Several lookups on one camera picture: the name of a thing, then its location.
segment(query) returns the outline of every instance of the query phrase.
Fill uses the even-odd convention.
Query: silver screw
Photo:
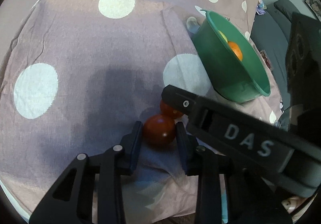
[[[123,147],[121,146],[121,145],[115,145],[114,147],[113,147],[113,150],[114,151],[121,151],[123,149]]]
[[[84,160],[85,158],[86,158],[86,155],[84,153],[80,153],[77,156],[77,159],[80,160],[80,161]]]
[[[199,151],[199,152],[201,152],[201,151],[205,151],[205,147],[204,147],[204,146],[199,145],[199,146],[197,146],[197,147],[196,147],[196,151]]]
[[[184,102],[183,102],[183,106],[186,108],[187,106],[189,106],[189,101],[188,100],[185,100]]]

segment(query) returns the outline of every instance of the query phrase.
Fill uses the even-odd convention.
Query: framed picture
[[[320,0],[305,0],[305,3],[311,8],[317,19],[321,21],[321,2]]]

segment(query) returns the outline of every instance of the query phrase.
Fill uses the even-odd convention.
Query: green plastic basin
[[[243,60],[240,61],[228,41],[238,44]],[[211,80],[213,88],[226,99],[243,103],[271,93],[269,79],[261,60],[248,40],[225,17],[206,11],[206,19],[192,41]]]

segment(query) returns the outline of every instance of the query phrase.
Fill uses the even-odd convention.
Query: cherry tomato
[[[146,120],[142,129],[142,136],[149,144],[168,145],[176,136],[175,121],[163,114],[154,115]]]
[[[171,117],[173,119],[177,119],[182,117],[184,114],[180,111],[175,110],[174,108],[170,107],[168,104],[164,103],[164,101],[160,100],[160,110],[163,115],[166,115],[168,117]]]

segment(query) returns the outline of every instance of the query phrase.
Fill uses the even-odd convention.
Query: polka dot tablecloth
[[[258,0],[5,0],[0,7],[0,180],[28,218],[78,153],[118,144],[136,120],[159,112],[172,84],[267,123],[280,94],[233,104],[211,86],[190,36],[214,10],[250,41]],[[123,180],[127,223],[195,211],[197,177],[187,177],[172,143],[143,145]]]

